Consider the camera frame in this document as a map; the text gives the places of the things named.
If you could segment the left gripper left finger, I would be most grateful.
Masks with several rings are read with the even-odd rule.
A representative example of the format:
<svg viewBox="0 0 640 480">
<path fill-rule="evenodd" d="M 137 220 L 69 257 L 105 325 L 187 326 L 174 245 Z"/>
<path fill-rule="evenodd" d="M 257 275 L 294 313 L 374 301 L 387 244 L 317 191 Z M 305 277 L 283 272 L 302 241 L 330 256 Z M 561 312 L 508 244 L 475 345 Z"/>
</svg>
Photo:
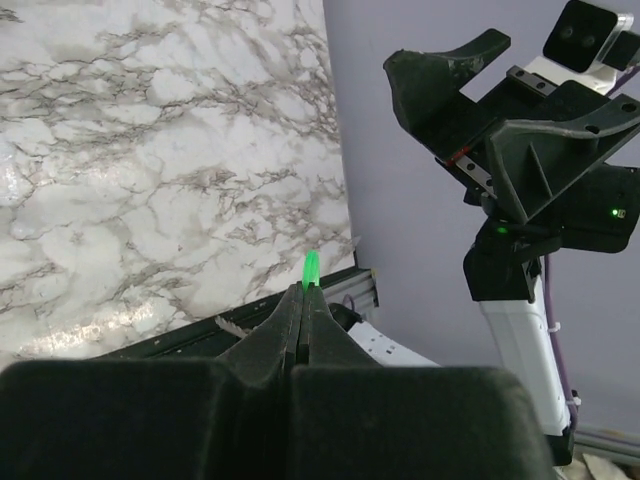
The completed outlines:
<svg viewBox="0 0 640 480">
<path fill-rule="evenodd" d="M 5 479 L 281 479 L 300 285 L 215 358 L 27 361 L 1 375 Z"/>
</svg>

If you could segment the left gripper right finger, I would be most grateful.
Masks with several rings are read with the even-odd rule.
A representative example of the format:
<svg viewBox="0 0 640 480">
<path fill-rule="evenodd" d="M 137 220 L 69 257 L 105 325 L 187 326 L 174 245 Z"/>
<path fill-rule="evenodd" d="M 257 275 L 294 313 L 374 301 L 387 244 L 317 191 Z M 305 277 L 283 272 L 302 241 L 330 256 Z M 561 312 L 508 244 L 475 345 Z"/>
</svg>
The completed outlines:
<svg viewBox="0 0 640 480">
<path fill-rule="evenodd" d="M 291 374 L 294 479 L 552 479 L 526 389 L 506 370 L 382 367 L 304 294 Z"/>
</svg>

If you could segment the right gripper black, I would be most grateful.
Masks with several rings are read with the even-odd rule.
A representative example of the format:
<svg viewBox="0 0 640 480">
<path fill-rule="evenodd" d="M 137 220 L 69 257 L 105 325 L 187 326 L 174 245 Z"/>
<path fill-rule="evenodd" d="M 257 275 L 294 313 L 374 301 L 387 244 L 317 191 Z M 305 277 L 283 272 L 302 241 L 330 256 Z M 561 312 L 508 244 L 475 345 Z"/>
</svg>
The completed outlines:
<svg viewBox="0 0 640 480">
<path fill-rule="evenodd" d="M 569 80 L 507 77 L 477 104 L 461 89 L 511 46 L 488 29 L 446 52 L 399 50 L 383 63 L 400 127 L 468 188 L 526 224 L 639 131 L 639 102 Z"/>
</svg>

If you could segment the green key tag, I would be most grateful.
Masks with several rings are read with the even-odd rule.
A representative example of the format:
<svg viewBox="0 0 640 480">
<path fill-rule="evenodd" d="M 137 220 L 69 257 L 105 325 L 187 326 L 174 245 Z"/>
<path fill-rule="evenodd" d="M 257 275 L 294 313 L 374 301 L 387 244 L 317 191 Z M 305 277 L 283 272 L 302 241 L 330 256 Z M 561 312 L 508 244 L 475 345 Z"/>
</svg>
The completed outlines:
<svg viewBox="0 0 640 480">
<path fill-rule="evenodd" d="M 301 284 L 305 291 L 307 291 L 311 286 L 318 286 L 320 284 L 321 277 L 321 269 L 320 269 L 320 260 L 319 254 L 315 250 L 310 250 L 307 252 Z"/>
</svg>

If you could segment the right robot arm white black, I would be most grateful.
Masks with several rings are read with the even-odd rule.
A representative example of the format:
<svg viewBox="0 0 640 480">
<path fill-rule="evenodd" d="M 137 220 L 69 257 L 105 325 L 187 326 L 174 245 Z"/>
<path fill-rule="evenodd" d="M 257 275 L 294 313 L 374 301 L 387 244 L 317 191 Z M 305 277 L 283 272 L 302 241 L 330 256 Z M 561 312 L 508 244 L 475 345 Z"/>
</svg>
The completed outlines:
<svg viewBox="0 0 640 480">
<path fill-rule="evenodd" d="M 463 260 L 503 365 L 528 388 L 558 466 L 573 456 L 580 399 L 553 317 L 550 255 L 623 251 L 639 220 L 639 172 L 610 158 L 639 132 L 639 37 L 590 32 L 579 55 L 564 27 L 481 100 L 463 88 L 510 45 L 490 29 L 448 51 L 400 50 L 383 65 L 395 117 L 465 189 L 486 221 Z"/>
</svg>

